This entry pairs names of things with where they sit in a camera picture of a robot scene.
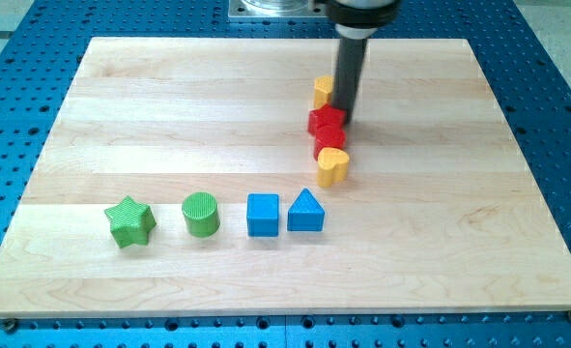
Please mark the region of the black robot arm end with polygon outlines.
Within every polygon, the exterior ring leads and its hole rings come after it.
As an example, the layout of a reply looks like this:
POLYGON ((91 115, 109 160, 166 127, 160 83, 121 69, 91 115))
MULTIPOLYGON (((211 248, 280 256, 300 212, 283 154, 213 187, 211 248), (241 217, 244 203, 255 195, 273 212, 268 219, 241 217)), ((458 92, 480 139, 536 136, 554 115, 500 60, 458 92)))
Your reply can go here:
POLYGON ((351 40, 366 40, 398 15, 401 0, 317 0, 337 33, 351 40))

